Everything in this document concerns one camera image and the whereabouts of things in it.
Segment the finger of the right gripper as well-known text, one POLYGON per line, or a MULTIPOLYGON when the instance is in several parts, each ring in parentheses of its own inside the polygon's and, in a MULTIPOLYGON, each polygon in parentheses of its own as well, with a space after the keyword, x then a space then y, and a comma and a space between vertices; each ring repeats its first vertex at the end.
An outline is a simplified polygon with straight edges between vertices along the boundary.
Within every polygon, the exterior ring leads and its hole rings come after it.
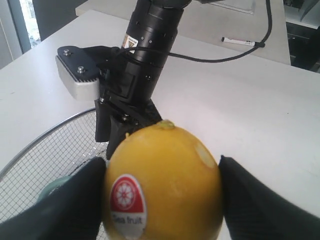
POLYGON ((131 126, 129 120, 123 120, 127 110, 118 107, 114 102, 94 101, 96 124, 95 141, 108 143, 105 157, 110 160, 119 144, 125 139, 125 131, 131 126))

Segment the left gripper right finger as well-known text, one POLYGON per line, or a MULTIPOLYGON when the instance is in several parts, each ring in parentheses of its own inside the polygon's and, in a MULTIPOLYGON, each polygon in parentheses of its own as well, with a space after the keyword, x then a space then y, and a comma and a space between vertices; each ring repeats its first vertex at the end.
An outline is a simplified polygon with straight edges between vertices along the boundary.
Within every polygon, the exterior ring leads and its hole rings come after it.
POLYGON ((289 202, 222 155, 223 214, 233 240, 318 240, 319 217, 289 202))

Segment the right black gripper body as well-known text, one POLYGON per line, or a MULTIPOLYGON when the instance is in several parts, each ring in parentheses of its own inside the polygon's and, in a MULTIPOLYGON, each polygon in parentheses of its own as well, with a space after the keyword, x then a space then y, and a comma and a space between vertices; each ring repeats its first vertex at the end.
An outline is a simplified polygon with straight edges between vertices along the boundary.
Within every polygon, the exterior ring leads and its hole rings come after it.
POLYGON ((99 69, 99 100, 95 102, 96 129, 111 130, 111 117, 120 123, 153 125, 162 117, 152 94, 164 67, 164 60, 104 59, 99 69))

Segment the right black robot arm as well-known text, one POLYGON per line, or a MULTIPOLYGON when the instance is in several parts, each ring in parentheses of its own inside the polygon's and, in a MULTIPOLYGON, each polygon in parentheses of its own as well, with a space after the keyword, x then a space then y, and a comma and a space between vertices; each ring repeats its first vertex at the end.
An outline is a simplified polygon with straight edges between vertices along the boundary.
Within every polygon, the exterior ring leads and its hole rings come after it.
POLYGON ((107 142, 110 160, 127 133, 162 120, 151 97, 168 58, 184 5, 139 0, 121 48, 113 47, 99 63, 99 99, 95 101, 95 140, 107 142))

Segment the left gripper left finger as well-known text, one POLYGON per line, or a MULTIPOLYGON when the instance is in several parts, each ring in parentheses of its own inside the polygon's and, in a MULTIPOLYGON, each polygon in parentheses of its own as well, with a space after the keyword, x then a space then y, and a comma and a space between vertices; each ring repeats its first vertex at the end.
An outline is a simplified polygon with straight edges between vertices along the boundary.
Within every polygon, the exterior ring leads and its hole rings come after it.
POLYGON ((2 240, 95 240, 106 162, 94 157, 59 189, 1 223, 2 240))

